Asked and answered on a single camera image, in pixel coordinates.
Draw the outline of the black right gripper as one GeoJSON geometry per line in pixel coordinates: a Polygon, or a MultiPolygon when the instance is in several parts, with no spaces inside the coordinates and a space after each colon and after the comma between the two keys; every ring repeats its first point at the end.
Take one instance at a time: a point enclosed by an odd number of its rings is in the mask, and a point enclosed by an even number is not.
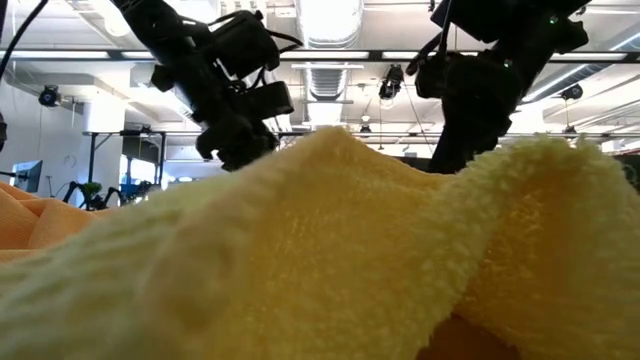
{"type": "Polygon", "coordinates": [[[493,150],[512,125],[523,92],[518,72],[503,62],[447,52],[446,121],[428,173],[454,174],[493,150]]]}

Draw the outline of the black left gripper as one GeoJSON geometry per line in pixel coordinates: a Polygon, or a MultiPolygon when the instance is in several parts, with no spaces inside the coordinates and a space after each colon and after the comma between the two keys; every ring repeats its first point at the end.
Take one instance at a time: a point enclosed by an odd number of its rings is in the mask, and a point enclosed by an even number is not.
{"type": "Polygon", "coordinates": [[[225,171],[233,172],[273,152],[278,138],[265,119],[293,111],[286,84],[268,81],[280,65],[277,47],[160,47],[152,84],[182,92],[194,122],[205,129],[195,148],[204,160],[214,150],[225,171]]]}

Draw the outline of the yellow microfiber towel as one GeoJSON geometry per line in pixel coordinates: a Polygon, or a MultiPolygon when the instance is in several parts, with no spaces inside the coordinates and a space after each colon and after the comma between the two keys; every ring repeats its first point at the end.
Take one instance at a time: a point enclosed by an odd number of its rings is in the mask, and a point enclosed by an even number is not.
{"type": "Polygon", "coordinates": [[[0,264],[0,360],[640,360],[640,194],[585,140],[427,174],[325,129],[0,264]]]}

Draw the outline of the orange microfiber towel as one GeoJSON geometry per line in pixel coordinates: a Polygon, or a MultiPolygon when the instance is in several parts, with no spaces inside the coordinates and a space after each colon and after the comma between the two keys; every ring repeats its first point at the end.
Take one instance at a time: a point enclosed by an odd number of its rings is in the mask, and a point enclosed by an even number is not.
{"type": "Polygon", "coordinates": [[[0,181],[0,264],[56,245],[112,212],[81,210],[0,181]]]}

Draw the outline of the grey computer monitor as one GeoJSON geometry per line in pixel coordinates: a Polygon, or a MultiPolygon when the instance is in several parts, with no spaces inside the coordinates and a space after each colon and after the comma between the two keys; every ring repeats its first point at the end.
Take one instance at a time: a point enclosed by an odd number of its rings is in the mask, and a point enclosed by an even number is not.
{"type": "Polygon", "coordinates": [[[38,192],[43,161],[35,160],[13,165],[12,172],[16,174],[10,181],[10,184],[27,193],[35,194],[38,192]]]}

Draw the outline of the black horizontal frame rail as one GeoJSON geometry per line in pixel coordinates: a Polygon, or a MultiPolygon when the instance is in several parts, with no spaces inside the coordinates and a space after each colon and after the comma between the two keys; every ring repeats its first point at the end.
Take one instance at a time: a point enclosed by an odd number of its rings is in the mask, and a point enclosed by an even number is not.
{"type": "MultiPolygon", "coordinates": [[[[296,131],[296,132],[276,132],[273,135],[279,138],[282,137],[301,137],[307,136],[315,133],[316,131],[296,131]]],[[[199,132],[194,131],[162,131],[161,133],[165,133],[168,137],[197,137],[201,135],[199,132]]],[[[425,137],[425,138],[439,138],[440,132],[349,132],[350,135],[354,137],[360,138],[417,138],[417,137],[425,137]]],[[[537,136],[547,136],[554,138],[594,138],[594,139],[640,139],[640,133],[635,132],[624,132],[624,133],[594,133],[594,132],[586,132],[586,133],[552,133],[552,132],[532,132],[532,133],[507,133],[505,135],[500,136],[501,138],[530,138],[537,136]]]]}

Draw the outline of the white rectangular air duct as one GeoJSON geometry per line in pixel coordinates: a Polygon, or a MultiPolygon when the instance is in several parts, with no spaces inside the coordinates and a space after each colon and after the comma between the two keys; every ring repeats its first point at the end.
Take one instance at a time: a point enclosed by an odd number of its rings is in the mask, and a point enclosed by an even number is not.
{"type": "MultiPolygon", "coordinates": [[[[155,65],[151,63],[136,64],[130,70],[127,95],[130,105],[145,118],[140,120],[141,127],[150,131],[199,133],[208,128],[203,114],[191,104],[177,85],[163,91],[152,83],[154,71],[155,65]]],[[[222,147],[230,144],[232,140],[233,135],[223,130],[222,147]]]]}

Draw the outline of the black metal frame stand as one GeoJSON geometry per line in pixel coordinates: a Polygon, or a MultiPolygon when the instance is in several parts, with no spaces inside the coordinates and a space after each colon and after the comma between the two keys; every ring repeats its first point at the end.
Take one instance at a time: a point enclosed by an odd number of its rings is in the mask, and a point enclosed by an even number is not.
{"type": "Polygon", "coordinates": [[[88,138],[85,182],[99,183],[127,195],[143,181],[159,188],[164,182],[168,133],[133,130],[84,131],[88,138]]]}

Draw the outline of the black ceiling light rail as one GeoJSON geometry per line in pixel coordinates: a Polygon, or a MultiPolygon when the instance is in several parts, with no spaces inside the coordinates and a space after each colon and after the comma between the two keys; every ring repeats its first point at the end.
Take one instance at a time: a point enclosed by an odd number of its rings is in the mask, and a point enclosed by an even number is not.
{"type": "MultiPolygon", "coordinates": [[[[416,55],[415,51],[383,50],[297,50],[285,52],[280,56],[283,61],[309,62],[408,62],[416,55]]],[[[11,60],[24,61],[132,61],[149,62],[154,57],[148,51],[115,49],[22,49],[10,55],[11,60]]],[[[571,52],[554,54],[549,60],[555,64],[640,64],[640,52],[571,52]]]]}

